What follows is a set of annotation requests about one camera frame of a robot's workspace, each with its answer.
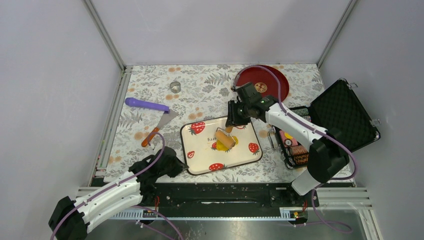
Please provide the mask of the wooden dough roller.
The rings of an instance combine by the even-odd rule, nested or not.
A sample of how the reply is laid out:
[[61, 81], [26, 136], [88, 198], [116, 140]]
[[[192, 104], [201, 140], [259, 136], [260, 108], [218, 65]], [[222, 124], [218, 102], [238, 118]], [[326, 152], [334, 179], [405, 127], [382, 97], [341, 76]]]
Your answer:
[[233, 126], [228, 126], [225, 128], [217, 127], [215, 131], [215, 138], [228, 150], [231, 150], [237, 145], [236, 138], [232, 135]]

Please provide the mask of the strawberry print tray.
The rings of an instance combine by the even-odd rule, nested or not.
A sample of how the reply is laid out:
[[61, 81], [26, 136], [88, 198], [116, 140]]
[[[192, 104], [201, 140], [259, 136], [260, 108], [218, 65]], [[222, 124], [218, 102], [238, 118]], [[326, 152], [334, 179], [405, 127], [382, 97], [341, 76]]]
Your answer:
[[188, 123], [180, 129], [188, 173], [193, 176], [258, 162], [263, 151], [252, 123], [226, 132], [227, 117]]

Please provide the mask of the yellow dough lump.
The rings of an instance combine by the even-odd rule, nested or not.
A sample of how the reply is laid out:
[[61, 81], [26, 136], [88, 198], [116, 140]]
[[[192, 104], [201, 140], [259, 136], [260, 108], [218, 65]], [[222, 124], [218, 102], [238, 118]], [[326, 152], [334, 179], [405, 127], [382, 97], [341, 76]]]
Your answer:
[[239, 143], [236, 136], [223, 135], [216, 141], [216, 149], [222, 152], [230, 151], [234, 146]]

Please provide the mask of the metal ring cutter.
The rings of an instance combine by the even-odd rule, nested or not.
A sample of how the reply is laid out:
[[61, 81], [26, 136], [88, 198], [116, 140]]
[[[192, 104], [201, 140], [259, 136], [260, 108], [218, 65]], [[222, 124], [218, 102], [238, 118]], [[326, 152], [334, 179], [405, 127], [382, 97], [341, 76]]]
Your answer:
[[179, 81], [173, 81], [169, 84], [169, 88], [172, 93], [178, 94], [181, 92], [181, 83]]

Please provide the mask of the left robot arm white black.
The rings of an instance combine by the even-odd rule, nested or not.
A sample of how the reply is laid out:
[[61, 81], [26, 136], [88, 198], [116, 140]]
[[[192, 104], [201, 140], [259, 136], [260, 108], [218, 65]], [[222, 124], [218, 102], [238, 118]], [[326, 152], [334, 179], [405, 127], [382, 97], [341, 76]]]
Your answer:
[[188, 168], [166, 146], [103, 187], [76, 199], [62, 198], [48, 221], [51, 239], [84, 240], [99, 224], [125, 209], [139, 204], [152, 207], [159, 201], [156, 181], [162, 176], [174, 178]]

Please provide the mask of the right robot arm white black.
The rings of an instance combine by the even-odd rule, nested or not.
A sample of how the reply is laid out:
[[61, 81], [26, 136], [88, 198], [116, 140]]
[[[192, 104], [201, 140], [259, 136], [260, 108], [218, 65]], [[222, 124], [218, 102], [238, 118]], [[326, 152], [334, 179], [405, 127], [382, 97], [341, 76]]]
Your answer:
[[308, 192], [329, 181], [349, 163], [351, 152], [338, 141], [342, 135], [339, 130], [327, 130], [307, 121], [284, 106], [279, 98], [262, 96], [250, 82], [233, 91], [237, 97], [228, 101], [226, 127], [261, 120], [285, 131], [307, 149], [307, 169], [291, 182], [286, 193], [291, 205], [301, 205]]

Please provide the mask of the yellow dough disc in case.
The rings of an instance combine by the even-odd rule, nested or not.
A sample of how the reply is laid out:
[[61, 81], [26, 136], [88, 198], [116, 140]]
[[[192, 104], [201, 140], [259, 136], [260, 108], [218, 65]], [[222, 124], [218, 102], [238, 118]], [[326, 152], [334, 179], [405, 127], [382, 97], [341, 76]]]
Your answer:
[[287, 132], [284, 132], [284, 137], [286, 139], [293, 139], [293, 137], [289, 133], [287, 133]]

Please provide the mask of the red round plate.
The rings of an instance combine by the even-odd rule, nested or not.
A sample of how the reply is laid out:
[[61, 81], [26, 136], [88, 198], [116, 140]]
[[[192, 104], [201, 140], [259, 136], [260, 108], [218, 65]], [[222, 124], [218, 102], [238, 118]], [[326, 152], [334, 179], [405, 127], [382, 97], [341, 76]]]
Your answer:
[[234, 80], [236, 87], [241, 87], [246, 83], [252, 83], [255, 89], [263, 96], [272, 95], [277, 98], [278, 95], [278, 84], [274, 76], [279, 81], [280, 99], [283, 102], [290, 91], [290, 86], [286, 76], [275, 67], [260, 65], [249, 66], [246, 69], [242, 69]]

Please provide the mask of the black foam-lined case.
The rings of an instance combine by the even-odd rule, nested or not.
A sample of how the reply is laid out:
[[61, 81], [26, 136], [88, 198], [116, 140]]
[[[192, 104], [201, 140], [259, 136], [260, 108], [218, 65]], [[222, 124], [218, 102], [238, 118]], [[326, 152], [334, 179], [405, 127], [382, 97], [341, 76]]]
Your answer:
[[[341, 131], [340, 143], [352, 153], [379, 140], [380, 131], [352, 90], [354, 83], [340, 78], [320, 94], [309, 106], [290, 110], [313, 124]], [[275, 137], [285, 166], [292, 170], [306, 167], [309, 154], [296, 139], [286, 139], [284, 131], [275, 127]]]

